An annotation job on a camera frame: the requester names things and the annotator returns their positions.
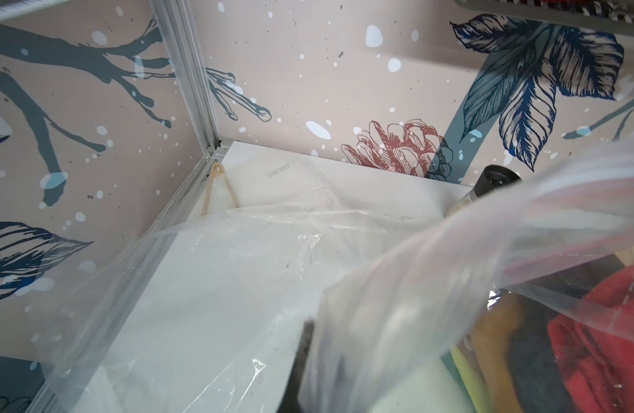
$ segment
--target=red fabric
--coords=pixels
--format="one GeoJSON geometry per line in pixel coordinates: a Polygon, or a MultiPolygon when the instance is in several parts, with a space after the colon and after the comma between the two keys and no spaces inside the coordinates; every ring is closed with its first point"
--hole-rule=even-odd
{"type": "Polygon", "coordinates": [[[601,325],[612,325],[616,335],[563,315],[549,323],[565,387],[579,413],[634,413],[634,342],[618,337],[634,332],[634,265],[601,282],[583,300],[616,310],[594,315],[601,325]]]}

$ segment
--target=black bottle cap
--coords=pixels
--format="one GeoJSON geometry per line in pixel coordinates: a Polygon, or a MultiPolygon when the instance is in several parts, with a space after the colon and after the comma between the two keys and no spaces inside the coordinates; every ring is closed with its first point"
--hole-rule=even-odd
{"type": "Polygon", "coordinates": [[[511,170],[499,165],[489,165],[482,171],[482,175],[473,187],[473,193],[478,198],[494,189],[502,188],[513,182],[519,181],[521,178],[511,170]]]}

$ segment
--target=floral wallpaper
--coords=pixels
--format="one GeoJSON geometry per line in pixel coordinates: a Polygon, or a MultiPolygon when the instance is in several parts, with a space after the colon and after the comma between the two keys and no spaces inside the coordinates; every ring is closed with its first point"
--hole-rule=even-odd
{"type": "Polygon", "coordinates": [[[23,411],[43,383],[37,345],[72,340],[32,333],[38,305],[82,325],[99,286],[80,305],[63,297],[149,228],[201,157],[146,0],[0,24],[0,377],[20,370],[0,411],[23,411]]]}
{"type": "Polygon", "coordinates": [[[472,185],[634,131],[634,38],[437,0],[189,4],[206,65],[236,73],[221,137],[472,185]]]}

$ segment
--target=clear plastic bag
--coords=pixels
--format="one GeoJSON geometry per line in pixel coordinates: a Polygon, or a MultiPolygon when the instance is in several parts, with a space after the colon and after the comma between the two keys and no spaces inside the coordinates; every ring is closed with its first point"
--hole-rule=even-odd
{"type": "Polygon", "coordinates": [[[634,317],[527,280],[634,245],[634,137],[488,195],[328,288],[302,380],[306,413],[361,413],[471,330],[508,287],[634,343],[634,317]]]}

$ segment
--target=deli logo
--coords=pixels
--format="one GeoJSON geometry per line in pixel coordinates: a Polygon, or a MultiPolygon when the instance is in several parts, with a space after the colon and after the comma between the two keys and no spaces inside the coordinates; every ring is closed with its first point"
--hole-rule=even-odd
{"type": "Polygon", "coordinates": [[[283,170],[287,170],[287,169],[289,169],[289,165],[285,165],[283,167],[276,168],[276,169],[272,170],[271,172],[267,173],[267,177],[272,177],[274,175],[278,175],[280,172],[282,172],[283,170]]]}

